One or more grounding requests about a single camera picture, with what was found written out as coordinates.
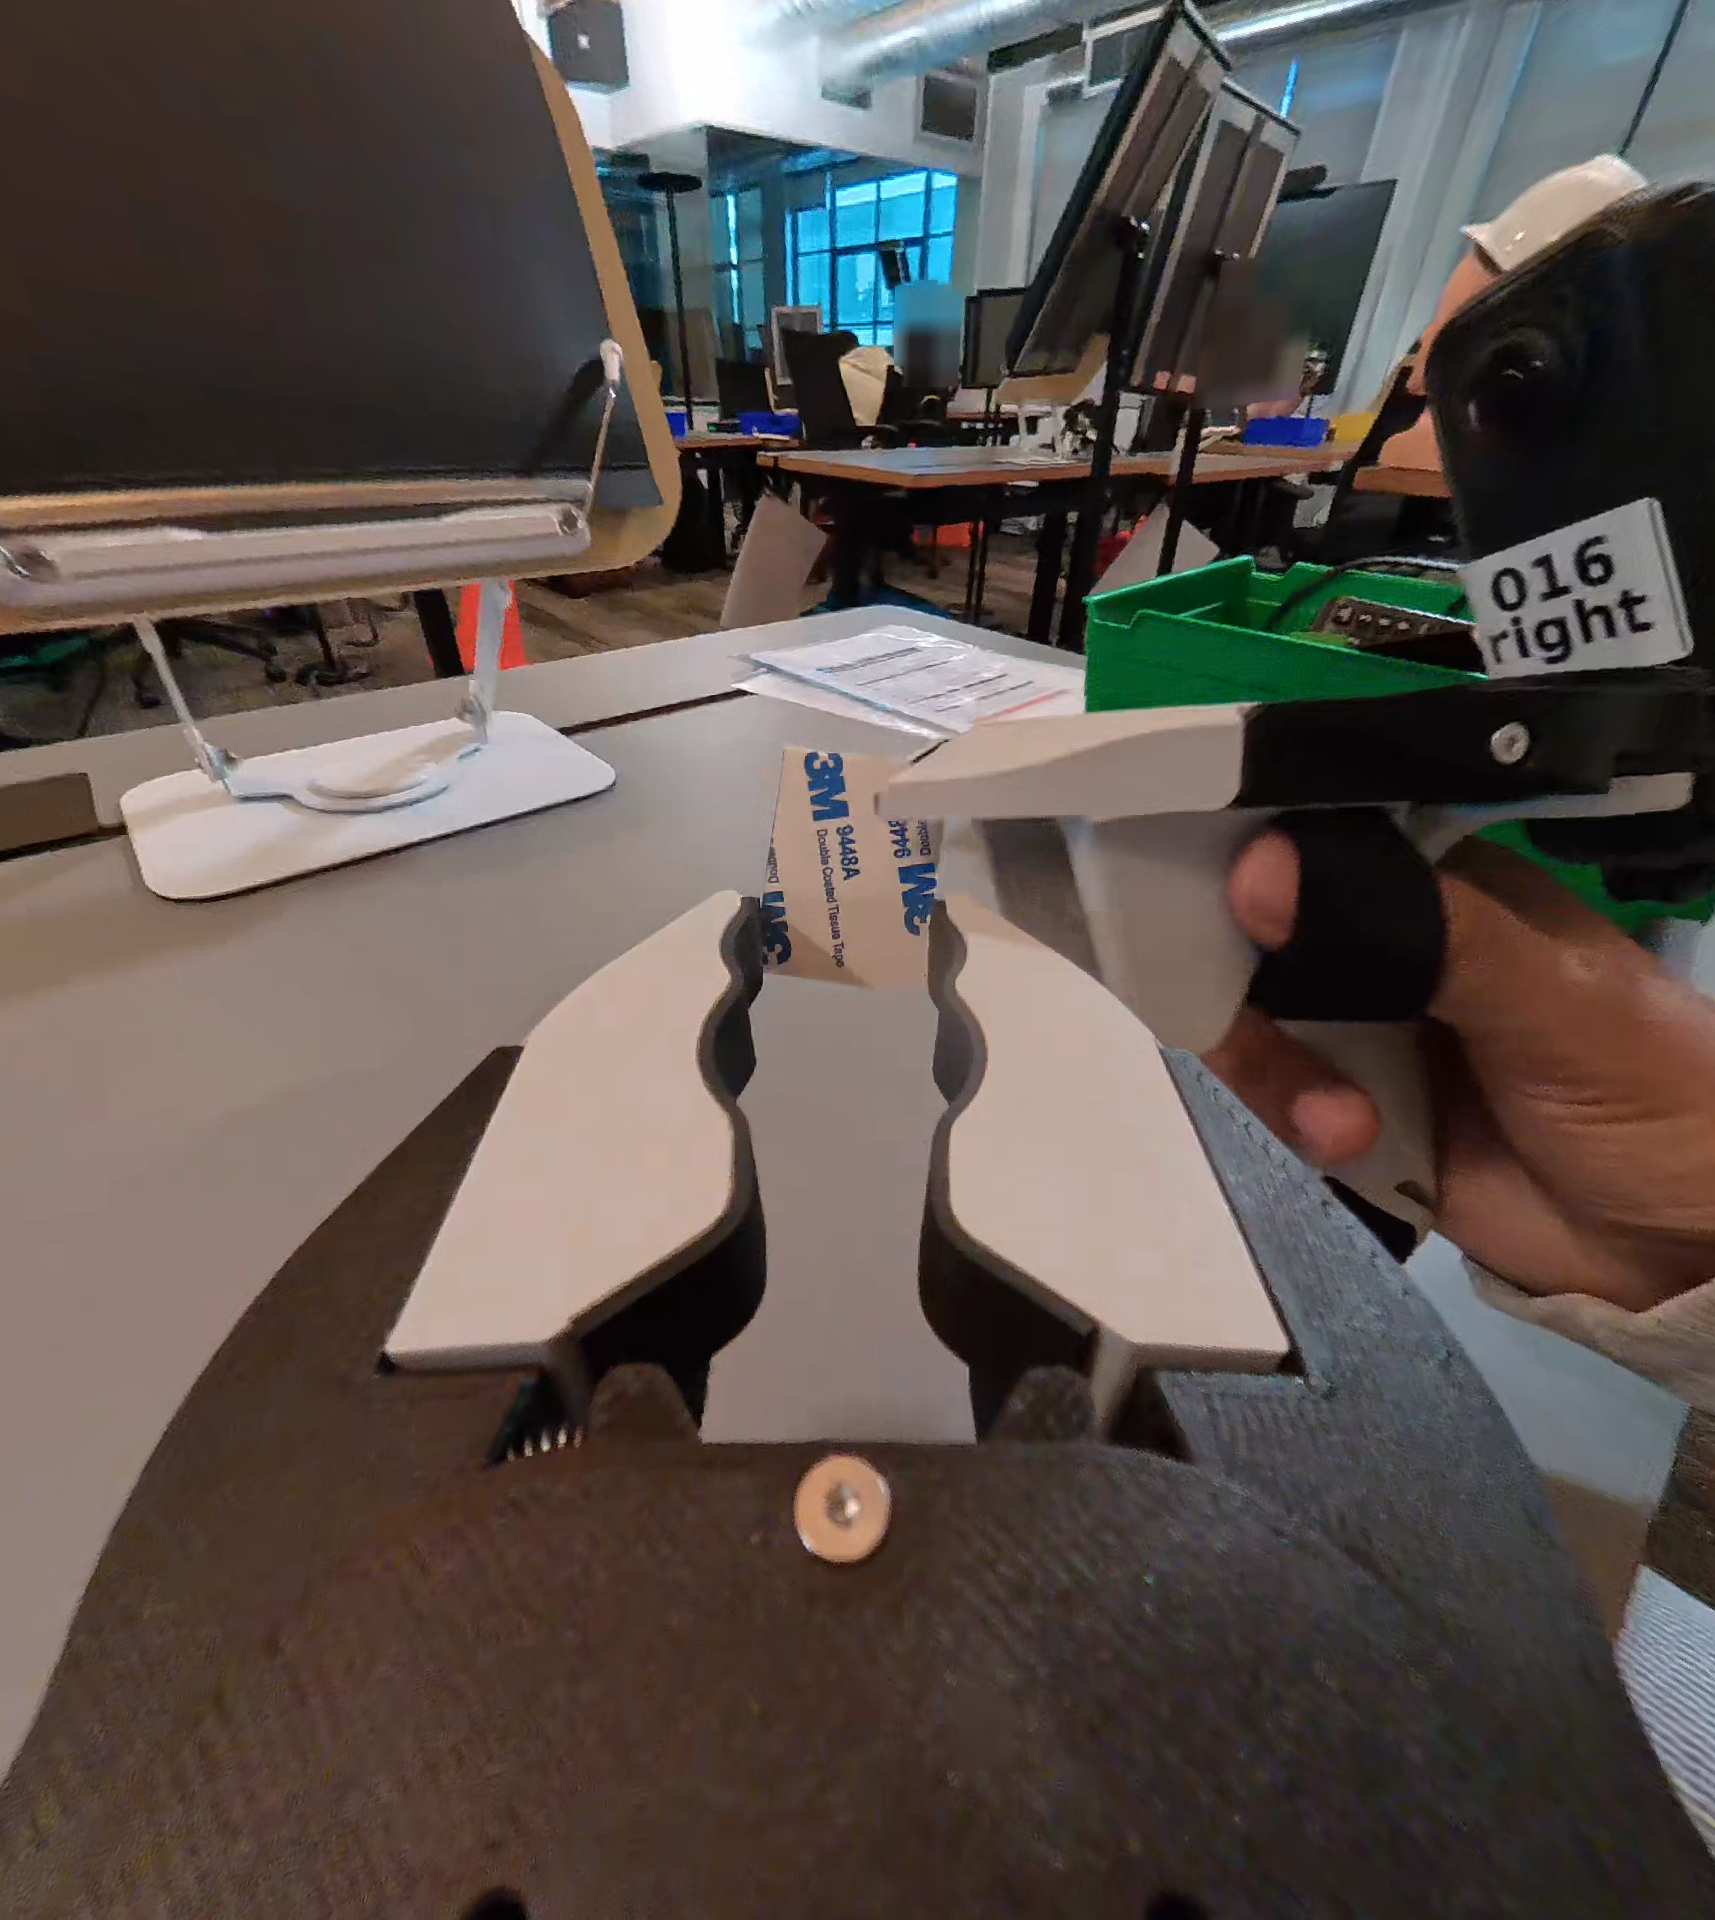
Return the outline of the person's right hand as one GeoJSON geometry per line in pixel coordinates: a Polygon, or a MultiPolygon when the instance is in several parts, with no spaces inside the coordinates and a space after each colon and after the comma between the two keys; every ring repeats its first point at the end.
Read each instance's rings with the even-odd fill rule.
{"type": "Polygon", "coordinates": [[[1521,1295],[1631,1315],[1715,1280],[1715,998],[1505,848],[1459,844],[1437,883],[1441,1236],[1521,1295]]]}

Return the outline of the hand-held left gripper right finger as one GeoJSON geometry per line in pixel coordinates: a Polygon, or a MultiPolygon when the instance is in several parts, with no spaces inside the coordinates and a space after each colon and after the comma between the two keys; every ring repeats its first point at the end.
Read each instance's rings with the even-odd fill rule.
{"type": "Polygon", "coordinates": [[[1145,1025],[980,905],[930,925],[938,1017],[920,1309],[988,1438],[1038,1371],[1109,1434],[1141,1378],[1267,1378],[1293,1353],[1145,1025]]]}

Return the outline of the white metal tablet stand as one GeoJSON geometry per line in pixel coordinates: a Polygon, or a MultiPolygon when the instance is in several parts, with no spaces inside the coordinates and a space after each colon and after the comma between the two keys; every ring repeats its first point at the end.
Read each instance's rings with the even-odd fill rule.
{"type": "Polygon", "coordinates": [[[228,520],[136,520],[0,530],[0,604],[132,616],[196,771],[124,792],[122,820],[146,889],[176,902],[230,901],[598,798],[616,771],[524,713],[498,718],[512,564],[584,556],[626,387],[626,352],[600,348],[602,414],[584,481],[474,507],[330,509],[324,519],[250,509],[228,520]],[[376,583],[392,564],[444,564],[480,589],[474,661],[450,718],[310,748],[240,757],[186,698],[156,612],[172,599],[294,591],[316,575],[376,583]]]}

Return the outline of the grey monitor on stand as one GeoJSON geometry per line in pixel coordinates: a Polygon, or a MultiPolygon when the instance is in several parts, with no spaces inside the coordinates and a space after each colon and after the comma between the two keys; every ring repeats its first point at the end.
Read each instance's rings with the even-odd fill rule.
{"type": "Polygon", "coordinates": [[[1227,56],[1189,4],[1159,11],[1086,157],[1008,343],[1018,381],[1068,376],[1084,369],[1091,348],[1101,352],[1095,442],[1062,575],[1058,644],[1068,652],[1084,650],[1121,398],[1181,224],[1187,170],[1201,154],[1227,70],[1227,56]]]}
{"type": "Polygon", "coordinates": [[[1139,252],[1121,328],[1125,391],[1139,398],[1133,454],[1167,452],[1183,388],[1203,383],[1219,293],[1253,259],[1299,131],[1243,87],[1211,98],[1193,79],[1137,140],[1127,205],[1139,252]]]}

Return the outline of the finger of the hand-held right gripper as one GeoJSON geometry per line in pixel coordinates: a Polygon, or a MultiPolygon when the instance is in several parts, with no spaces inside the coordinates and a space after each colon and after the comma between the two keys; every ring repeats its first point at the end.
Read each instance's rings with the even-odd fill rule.
{"type": "Polygon", "coordinates": [[[1064,827],[1056,818],[946,820],[942,899],[970,901],[1088,976],[1101,974],[1064,827]]]}
{"type": "Polygon", "coordinates": [[[1251,704],[1002,718],[942,740],[894,773],[886,820],[1091,820],[1195,817],[1233,807],[1251,704]]]}

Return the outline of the small circuit board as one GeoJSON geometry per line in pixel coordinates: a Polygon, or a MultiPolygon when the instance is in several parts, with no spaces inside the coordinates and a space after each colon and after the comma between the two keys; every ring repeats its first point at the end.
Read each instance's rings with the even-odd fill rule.
{"type": "Polygon", "coordinates": [[[1313,637],[1329,644],[1339,643],[1363,655],[1383,655],[1385,658],[1415,661],[1463,672],[1481,671],[1469,620],[1349,592],[1325,601],[1301,637],[1313,637]]]}

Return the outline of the white hard hat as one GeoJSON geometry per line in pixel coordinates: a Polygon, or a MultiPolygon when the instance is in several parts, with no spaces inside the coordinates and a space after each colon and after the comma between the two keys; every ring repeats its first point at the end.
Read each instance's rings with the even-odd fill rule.
{"type": "Polygon", "coordinates": [[[1461,229],[1461,237],[1491,275],[1511,275],[1647,187],[1621,157],[1591,157],[1547,175],[1501,213],[1461,229]]]}

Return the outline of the black ceiling speaker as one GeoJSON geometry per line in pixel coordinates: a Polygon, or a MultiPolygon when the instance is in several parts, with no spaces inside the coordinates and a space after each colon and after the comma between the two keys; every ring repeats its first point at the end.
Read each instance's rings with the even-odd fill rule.
{"type": "Polygon", "coordinates": [[[630,88],[630,46],[622,3],[544,3],[550,58],[568,87],[590,92],[630,88]]]}

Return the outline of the black and tan board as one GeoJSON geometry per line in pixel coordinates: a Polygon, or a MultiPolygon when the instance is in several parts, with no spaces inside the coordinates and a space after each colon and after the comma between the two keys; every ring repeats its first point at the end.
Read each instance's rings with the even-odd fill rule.
{"type": "Polygon", "coordinates": [[[510,4],[0,3],[0,637],[624,568],[678,494],[510,4]]]}

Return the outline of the printed paper sheet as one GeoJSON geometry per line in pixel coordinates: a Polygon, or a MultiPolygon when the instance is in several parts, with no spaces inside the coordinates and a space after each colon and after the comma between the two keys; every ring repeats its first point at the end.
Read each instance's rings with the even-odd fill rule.
{"type": "Polygon", "coordinates": [[[1072,658],[1022,658],[904,624],[760,647],[744,665],[740,693],[930,740],[962,736],[982,723],[1086,709],[1084,669],[1072,658]]]}

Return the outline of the white adhesive tape strip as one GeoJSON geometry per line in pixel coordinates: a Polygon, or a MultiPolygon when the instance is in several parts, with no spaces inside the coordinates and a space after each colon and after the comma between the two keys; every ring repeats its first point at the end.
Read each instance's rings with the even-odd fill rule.
{"type": "Polygon", "coordinates": [[[942,827],[880,810],[902,771],[850,750],[784,752],[760,901],[768,974],[926,991],[942,827]]]}

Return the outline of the black high-back office chair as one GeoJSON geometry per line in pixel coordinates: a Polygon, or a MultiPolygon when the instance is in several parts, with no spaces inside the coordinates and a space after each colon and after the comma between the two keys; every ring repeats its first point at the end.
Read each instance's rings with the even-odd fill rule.
{"type": "Polygon", "coordinates": [[[816,452],[880,451],[896,444],[890,436],[870,436],[858,429],[840,378],[846,348],[822,332],[794,326],[776,328],[782,372],[788,376],[800,417],[802,447],[816,452]]]}

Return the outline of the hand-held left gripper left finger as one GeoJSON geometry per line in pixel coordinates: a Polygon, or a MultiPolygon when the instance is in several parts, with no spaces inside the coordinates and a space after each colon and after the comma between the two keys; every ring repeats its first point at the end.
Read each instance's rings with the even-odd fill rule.
{"type": "Polygon", "coordinates": [[[756,901],[716,892],[530,1033],[390,1329],[400,1374],[536,1372],[572,1425],[664,1374],[700,1429],[768,1288],[742,1094],[764,982],[756,901]]]}

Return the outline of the green plastic bin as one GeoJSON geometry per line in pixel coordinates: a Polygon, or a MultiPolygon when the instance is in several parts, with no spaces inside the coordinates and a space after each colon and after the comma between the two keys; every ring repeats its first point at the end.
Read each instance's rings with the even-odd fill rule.
{"type": "Polygon", "coordinates": [[[1215,560],[1095,594],[1086,609],[1089,710],[1375,701],[1483,679],[1301,637],[1337,594],[1469,620],[1461,589],[1391,567],[1263,570],[1215,560]]]}

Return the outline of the silver ceiling duct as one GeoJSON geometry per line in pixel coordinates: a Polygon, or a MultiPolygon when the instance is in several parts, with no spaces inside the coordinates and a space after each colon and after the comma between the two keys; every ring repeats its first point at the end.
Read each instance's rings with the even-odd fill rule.
{"type": "Polygon", "coordinates": [[[1088,28],[1145,4],[1109,3],[772,3],[752,4],[748,45],[796,56],[820,92],[846,102],[876,84],[920,79],[958,60],[1088,28]]]}

